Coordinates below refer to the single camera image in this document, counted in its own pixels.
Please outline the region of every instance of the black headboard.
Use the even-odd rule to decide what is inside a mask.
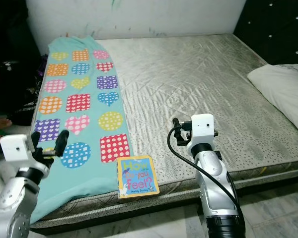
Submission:
[[[269,64],[298,63],[298,0],[247,0],[234,35]]]

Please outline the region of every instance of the white pillow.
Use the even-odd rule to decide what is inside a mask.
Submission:
[[[298,129],[298,64],[267,64],[247,77]]]

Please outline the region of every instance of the blue circle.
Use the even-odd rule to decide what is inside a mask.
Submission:
[[[72,67],[72,72],[74,74],[82,75],[86,74],[89,71],[89,64],[87,63],[78,63]]]
[[[84,165],[90,158],[90,146],[83,142],[77,142],[67,146],[61,157],[62,165],[74,169]]]

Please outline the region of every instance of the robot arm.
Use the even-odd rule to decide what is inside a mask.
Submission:
[[[203,212],[207,220],[210,238],[244,238],[245,223],[236,194],[227,180],[227,170],[220,153],[214,151],[213,139],[218,135],[214,130],[211,114],[191,116],[191,121],[179,122],[173,119],[174,128],[168,135],[170,150],[197,169],[196,180],[201,188]],[[178,146],[185,146],[194,163],[176,153],[170,145],[172,131]],[[189,131],[188,140],[180,135],[181,130]]]
[[[68,136],[68,131],[62,131],[51,152],[36,148],[40,137],[38,132],[33,133],[31,138],[26,135],[1,138],[0,146],[5,159],[19,170],[0,193],[0,238],[28,237],[31,214],[40,190],[38,185],[48,176],[54,161],[44,157],[62,156]]]

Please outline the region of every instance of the book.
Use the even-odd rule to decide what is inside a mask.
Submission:
[[[118,198],[159,194],[152,158],[149,155],[117,158]]]

